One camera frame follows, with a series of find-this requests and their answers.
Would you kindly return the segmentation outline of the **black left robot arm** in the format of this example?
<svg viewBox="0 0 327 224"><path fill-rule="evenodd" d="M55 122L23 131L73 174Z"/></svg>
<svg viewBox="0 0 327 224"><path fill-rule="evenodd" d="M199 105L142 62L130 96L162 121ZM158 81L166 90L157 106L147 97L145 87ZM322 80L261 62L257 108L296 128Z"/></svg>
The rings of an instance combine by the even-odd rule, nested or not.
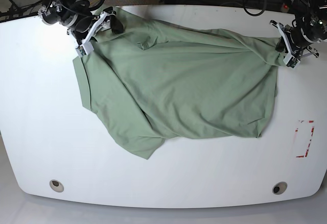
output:
<svg viewBox="0 0 327 224"><path fill-rule="evenodd" d="M326 41L326 0L282 0L294 14L291 27L285 27L291 49L308 51L319 57L311 48L314 43Z"/></svg>

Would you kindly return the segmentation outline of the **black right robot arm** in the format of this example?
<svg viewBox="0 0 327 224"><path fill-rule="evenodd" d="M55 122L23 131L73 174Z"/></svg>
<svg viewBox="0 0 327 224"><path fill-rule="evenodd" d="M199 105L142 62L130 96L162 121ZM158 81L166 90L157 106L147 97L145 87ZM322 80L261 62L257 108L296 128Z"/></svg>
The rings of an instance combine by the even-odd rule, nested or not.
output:
<svg viewBox="0 0 327 224"><path fill-rule="evenodd" d="M99 9L105 0L92 6L88 0L43 0L38 15L45 24L60 23L69 29L69 33L79 45L88 35L89 29L100 19L92 11Z"/></svg>

